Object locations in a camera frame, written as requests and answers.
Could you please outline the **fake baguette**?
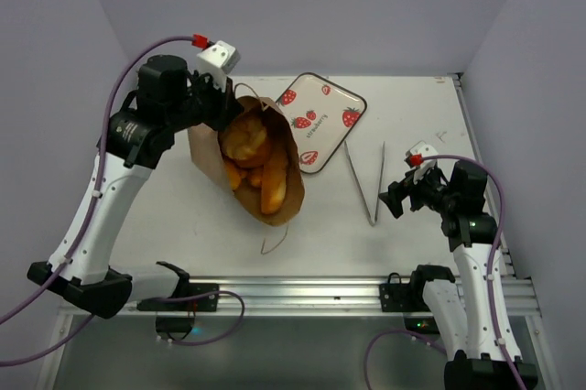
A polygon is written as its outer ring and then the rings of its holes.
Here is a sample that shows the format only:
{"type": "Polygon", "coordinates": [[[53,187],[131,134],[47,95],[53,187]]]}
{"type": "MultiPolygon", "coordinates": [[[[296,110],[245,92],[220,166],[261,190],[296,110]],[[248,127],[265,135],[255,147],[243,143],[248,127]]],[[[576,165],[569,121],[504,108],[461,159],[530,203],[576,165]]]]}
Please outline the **fake baguette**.
{"type": "Polygon", "coordinates": [[[273,146],[263,166],[261,203],[263,214],[274,214],[283,205],[287,192],[288,152],[283,144],[273,146]]]}

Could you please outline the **orange fake bread roll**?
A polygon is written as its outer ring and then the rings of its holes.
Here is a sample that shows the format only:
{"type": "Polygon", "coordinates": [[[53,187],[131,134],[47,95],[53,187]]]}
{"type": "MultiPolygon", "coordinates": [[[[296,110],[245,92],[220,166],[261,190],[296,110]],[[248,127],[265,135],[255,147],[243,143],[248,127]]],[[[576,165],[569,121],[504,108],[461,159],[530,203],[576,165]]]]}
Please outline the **orange fake bread roll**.
{"type": "Polygon", "coordinates": [[[223,158],[232,191],[236,191],[244,180],[247,180],[248,184],[255,189],[261,188],[263,166],[269,159],[270,151],[271,146],[260,146],[249,159],[233,160],[228,157],[223,158]]]}

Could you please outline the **metal tongs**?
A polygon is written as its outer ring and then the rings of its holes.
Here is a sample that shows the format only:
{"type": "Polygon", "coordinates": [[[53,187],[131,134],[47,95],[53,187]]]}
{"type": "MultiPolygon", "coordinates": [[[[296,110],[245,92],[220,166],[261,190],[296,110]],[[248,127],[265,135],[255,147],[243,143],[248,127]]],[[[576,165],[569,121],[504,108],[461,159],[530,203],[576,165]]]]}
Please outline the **metal tongs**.
{"type": "Polygon", "coordinates": [[[382,142],[378,152],[378,162],[375,175],[364,173],[361,168],[357,168],[354,163],[353,154],[347,141],[343,143],[343,151],[348,164],[353,184],[357,190],[358,199],[361,203],[365,219],[371,227],[375,227],[379,222],[380,199],[379,193],[384,186],[385,162],[386,162],[386,144],[382,142]]]}

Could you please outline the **round fake bread bun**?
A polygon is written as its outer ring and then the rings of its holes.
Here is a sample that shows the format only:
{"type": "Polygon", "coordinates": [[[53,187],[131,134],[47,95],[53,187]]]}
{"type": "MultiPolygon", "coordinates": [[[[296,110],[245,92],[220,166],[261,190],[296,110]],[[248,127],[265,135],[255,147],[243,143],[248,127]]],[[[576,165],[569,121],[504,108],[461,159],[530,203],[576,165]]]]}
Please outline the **round fake bread bun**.
{"type": "Polygon", "coordinates": [[[266,153],[267,130],[257,114],[234,121],[221,135],[222,152],[235,161],[259,159],[266,153]]]}

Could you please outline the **brown paper bag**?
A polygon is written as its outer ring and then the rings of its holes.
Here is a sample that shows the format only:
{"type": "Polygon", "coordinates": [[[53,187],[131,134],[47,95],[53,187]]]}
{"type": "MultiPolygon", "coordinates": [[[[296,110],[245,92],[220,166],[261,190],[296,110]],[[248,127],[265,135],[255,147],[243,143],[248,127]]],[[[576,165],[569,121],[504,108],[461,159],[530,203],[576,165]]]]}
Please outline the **brown paper bag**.
{"type": "Polygon", "coordinates": [[[234,88],[250,92],[236,99],[244,112],[219,132],[190,128],[191,162],[256,220],[288,228],[305,196],[291,124],[276,102],[250,85],[234,88]]]}

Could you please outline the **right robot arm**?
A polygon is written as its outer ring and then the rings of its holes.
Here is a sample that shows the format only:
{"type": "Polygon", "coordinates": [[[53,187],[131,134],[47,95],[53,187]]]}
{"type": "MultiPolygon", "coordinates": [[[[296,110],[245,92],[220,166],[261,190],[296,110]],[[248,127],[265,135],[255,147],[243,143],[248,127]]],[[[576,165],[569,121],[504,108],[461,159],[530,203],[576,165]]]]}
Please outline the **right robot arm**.
{"type": "Polygon", "coordinates": [[[444,344],[447,389],[533,389],[535,365],[527,363],[515,341],[505,306],[500,258],[502,228],[485,212],[490,172],[480,163],[455,157],[446,178],[435,157],[407,158],[410,170],[393,182],[380,200],[398,218],[403,200],[410,209],[438,213],[458,267],[418,265],[408,282],[379,287],[384,312],[429,310],[444,344]]]}

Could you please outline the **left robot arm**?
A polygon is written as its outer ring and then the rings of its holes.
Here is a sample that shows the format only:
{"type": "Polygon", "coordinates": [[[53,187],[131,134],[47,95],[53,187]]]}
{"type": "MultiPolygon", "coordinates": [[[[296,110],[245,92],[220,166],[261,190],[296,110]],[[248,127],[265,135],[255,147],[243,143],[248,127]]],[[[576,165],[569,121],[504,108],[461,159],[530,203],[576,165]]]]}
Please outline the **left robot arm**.
{"type": "Polygon", "coordinates": [[[92,178],[69,230],[49,260],[30,266],[29,280],[103,319],[133,301],[160,301],[173,310],[188,304],[189,275],[181,268],[158,262],[121,272],[111,267],[111,254],[136,195],[176,133],[196,125],[221,131],[242,113],[229,77],[239,59],[206,50],[195,71],[172,55],[153,56],[140,67],[136,88],[106,116],[92,178]]]}

